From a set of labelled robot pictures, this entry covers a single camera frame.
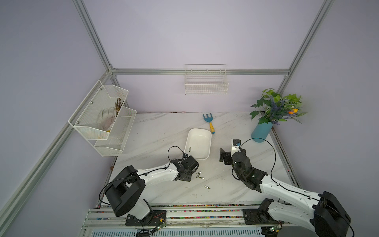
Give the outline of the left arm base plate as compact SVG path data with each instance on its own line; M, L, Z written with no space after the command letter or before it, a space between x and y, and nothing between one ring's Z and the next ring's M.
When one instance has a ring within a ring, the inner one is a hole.
M167 215L166 210L152 210L146 217L139 220L135 216L128 214L125 222L125 226L151 226L156 227L165 222Z

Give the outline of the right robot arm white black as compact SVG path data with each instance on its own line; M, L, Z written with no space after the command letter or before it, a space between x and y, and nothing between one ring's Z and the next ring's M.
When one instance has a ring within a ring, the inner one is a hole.
M319 237L345 237L351 229L351 218L334 194L310 192L273 178L251 165L245 149L235 147L230 152L221 149L219 160L231 165L236 178L247 188L290 204L264 200L259 209L271 219L304 227Z

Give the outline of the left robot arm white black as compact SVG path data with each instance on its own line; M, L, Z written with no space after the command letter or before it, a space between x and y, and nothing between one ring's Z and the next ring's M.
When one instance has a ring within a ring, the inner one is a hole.
M190 182L198 167L198 161L187 154L149 169L127 166L104 186L106 204L111 206L116 217L131 212L138 219L143 219L151 212L148 202L140 199L146 187L171 181Z

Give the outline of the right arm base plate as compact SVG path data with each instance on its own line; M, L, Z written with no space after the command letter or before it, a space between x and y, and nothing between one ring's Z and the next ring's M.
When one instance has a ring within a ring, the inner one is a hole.
M243 218L246 225L278 225L284 221L274 220L267 211L260 209L243 209Z

